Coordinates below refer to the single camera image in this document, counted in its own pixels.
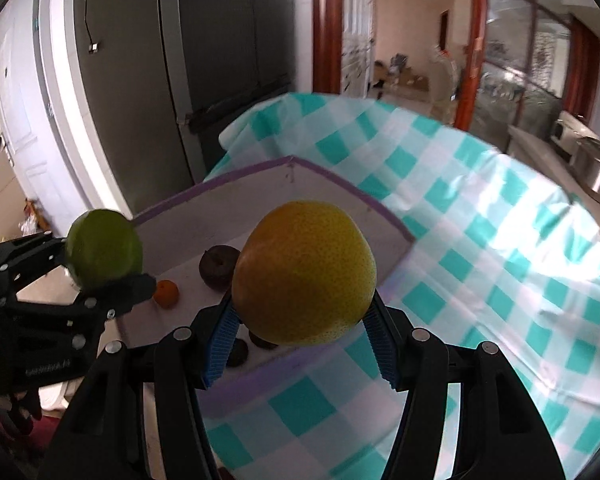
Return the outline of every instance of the checkered tablecloth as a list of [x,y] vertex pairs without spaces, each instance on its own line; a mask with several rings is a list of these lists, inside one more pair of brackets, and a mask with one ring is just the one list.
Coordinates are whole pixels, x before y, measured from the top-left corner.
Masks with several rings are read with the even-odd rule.
[[[600,446],[600,232],[580,203],[472,136],[371,100],[288,94],[221,142],[209,178],[297,155],[401,218],[418,241],[379,288],[385,302],[446,343],[496,342],[577,475]],[[380,478],[405,394],[380,378],[362,328],[301,359],[311,351],[277,364],[280,380],[248,402],[218,410],[213,389],[202,396],[211,444],[239,480]],[[436,478],[451,473],[458,408],[451,386]]]

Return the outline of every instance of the door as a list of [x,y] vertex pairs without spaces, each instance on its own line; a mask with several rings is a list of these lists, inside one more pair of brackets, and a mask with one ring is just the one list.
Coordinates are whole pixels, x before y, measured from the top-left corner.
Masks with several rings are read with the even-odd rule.
[[371,58],[373,0],[344,0],[341,94],[365,98]]
[[0,14],[0,134],[24,193],[38,200],[63,236],[88,208],[49,124],[52,110],[40,91],[32,16],[33,0],[10,0]]

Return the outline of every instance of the metal pot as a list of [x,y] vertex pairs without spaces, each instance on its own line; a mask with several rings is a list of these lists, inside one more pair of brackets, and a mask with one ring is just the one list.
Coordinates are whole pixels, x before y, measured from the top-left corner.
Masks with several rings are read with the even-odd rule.
[[600,202],[600,141],[593,137],[576,140],[570,161],[573,176],[593,199]]

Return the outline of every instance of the green fruit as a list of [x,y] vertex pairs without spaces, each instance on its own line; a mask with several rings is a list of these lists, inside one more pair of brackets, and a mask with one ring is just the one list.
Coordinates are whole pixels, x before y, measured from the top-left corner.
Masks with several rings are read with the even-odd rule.
[[94,209],[78,217],[64,245],[66,266],[82,290],[142,272],[142,242],[117,211]]

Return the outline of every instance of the door frame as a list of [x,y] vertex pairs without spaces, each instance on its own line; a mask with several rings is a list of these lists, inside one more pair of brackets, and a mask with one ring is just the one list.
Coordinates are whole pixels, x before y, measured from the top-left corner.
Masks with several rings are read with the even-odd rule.
[[[484,60],[488,0],[472,0],[468,60],[454,126],[468,130]],[[343,0],[314,0],[314,92],[339,94]]]

